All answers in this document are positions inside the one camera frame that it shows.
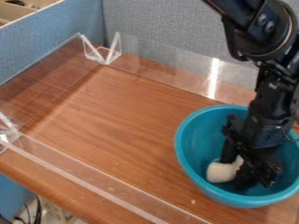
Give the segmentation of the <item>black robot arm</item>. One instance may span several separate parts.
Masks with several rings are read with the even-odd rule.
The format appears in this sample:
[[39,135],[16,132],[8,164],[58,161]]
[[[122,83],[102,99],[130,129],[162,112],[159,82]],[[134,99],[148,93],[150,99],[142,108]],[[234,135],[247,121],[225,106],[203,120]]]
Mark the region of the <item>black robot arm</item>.
[[203,0],[221,14],[230,55],[259,68],[257,96],[247,117],[227,116],[226,142],[219,161],[238,158],[234,185],[270,187],[283,172],[277,158],[293,126],[299,122],[299,23],[282,0]]

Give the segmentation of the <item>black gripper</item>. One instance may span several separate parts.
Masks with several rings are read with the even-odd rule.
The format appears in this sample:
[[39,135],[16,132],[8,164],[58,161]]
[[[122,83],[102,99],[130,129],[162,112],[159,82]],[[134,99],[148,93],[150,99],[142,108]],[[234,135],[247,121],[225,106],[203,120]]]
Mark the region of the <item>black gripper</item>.
[[295,123],[293,113],[285,109],[265,111],[250,109],[246,120],[234,114],[227,116],[227,124],[222,127],[226,136],[219,161],[231,164],[238,156],[243,164],[234,179],[237,189],[247,189],[257,183],[271,187],[285,171],[278,152]]

